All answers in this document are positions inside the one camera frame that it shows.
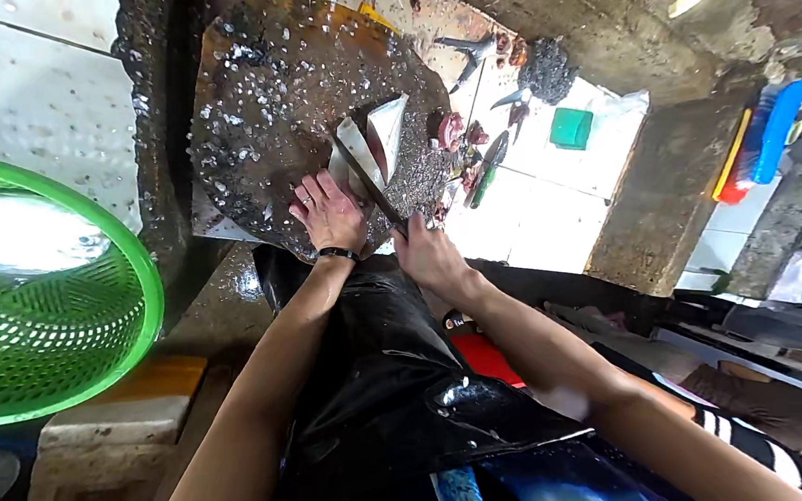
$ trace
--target green container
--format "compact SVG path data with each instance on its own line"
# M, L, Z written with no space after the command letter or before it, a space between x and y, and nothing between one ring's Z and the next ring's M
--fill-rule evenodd
M111 240L104 256L80 268L0 275L0 424L6 424L79 404L135 366L160 331L163 288L137 237L92 200L3 162L0 193L41 195Z
M585 150L592 126L592 111L556 108L552 116L550 142L563 150Z

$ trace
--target green handle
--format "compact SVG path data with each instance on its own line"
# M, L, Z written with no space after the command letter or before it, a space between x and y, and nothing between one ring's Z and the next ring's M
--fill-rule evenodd
M489 188L491 183L494 182L496 173L496 165L491 164L487 166L487 172L485 172L485 175L481 178L479 186L475 189L475 196L472 198L472 203L469 206L470 209L477 209L479 205L481 205L481 199L484 198L487 188Z

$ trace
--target knife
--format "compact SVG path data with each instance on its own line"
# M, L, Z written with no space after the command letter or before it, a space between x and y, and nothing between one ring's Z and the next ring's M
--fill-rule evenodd
M367 190L367 194L370 195L370 198L376 202L376 206L380 208L383 214L386 215L388 222L392 223L395 226L395 229L404 235L407 238L407 219L402 218L395 208L392 207L391 203L388 203L386 196L382 194L379 188L373 183L373 179L370 176L367 176L367 173L363 171L363 167L360 163L357 162L357 159L354 155L351 154L349 148L346 147L340 141L340 138L333 133L333 142L336 142L336 147L340 151L343 160L346 161L348 165L351 166L351 169L357 174L357 176L361 179L361 184L363 184L363 188Z

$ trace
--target black wristband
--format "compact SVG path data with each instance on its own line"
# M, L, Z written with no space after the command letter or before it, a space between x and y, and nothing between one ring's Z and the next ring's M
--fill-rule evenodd
M342 256L348 257L349 259L353 260L355 263L361 260L361 256L351 252L348 249L342 249L341 247L324 247L321 249L320 256Z

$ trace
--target hand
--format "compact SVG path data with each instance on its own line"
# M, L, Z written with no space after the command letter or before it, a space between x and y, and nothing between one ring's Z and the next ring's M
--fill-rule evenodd
M474 279L480 277L479 272L466 264L445 232L426 229L421 213L414 212L407 226L410 240L391 231L401 268L420 286L460 308L468 289L477 283Z
M341 190L327 169L317 178L306 175L296 186L290 213L305 225L315 249L340 247L361 253L366 241L366 218L351 189Z

